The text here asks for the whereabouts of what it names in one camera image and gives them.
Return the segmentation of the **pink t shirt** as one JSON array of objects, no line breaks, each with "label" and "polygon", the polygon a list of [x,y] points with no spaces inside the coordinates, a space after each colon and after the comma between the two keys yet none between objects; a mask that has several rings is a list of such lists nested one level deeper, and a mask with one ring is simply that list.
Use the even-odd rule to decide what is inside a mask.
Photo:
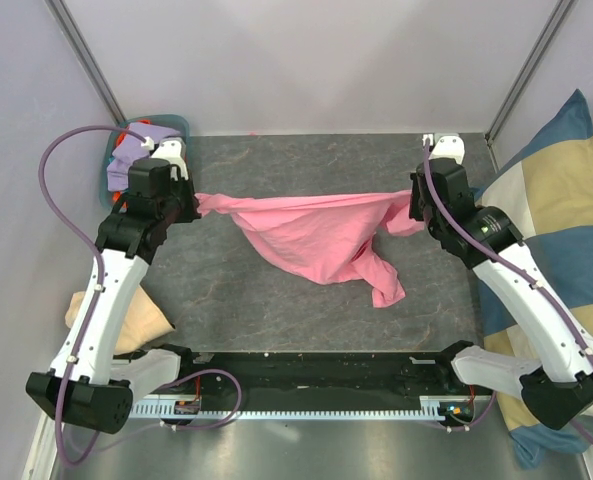
[{"label": "pink t shirt", "polygon": [[198,211],[228,215],[273,266],[319,285],[363,280],[375,308],[405,298],[397,270],[373,249],[379,229],[411,236],[424,224],[410,218],[412,192],[234,198],[199,193]]}]

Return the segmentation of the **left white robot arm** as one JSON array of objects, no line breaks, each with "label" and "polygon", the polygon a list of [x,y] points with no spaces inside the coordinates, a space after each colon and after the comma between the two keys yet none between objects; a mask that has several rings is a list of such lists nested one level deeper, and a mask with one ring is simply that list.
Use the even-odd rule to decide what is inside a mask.
[{"label": "left white robot arm", "polygon": [[134,403],[162,386],[184,393],[195,382],[182,347],[154,348],[127,364],[113,356],[129,305],[156,250],[175,223],[198,219],[198,202],[183,158],[142,158],[129,187],[101,223],[95,242],[103,264],[92,270],[81,312],[45,373],[33,372],[26,392],[52,419],[115,434]]}]

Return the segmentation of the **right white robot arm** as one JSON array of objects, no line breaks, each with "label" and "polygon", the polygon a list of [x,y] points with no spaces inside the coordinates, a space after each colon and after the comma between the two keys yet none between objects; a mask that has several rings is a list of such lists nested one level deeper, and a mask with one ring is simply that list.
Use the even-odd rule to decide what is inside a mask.
[{"label": "right white robot arm", "polygon": [[482,386],[522,400],[552,430],[567,426],[593,405],[593,336],[543,277],[510,217],[475,203],[462,165],[428,156],[410,178],[411,218],[495,294],[537,354],[521,359],[460,342],[434,368],[436,386],[449,394]]}]

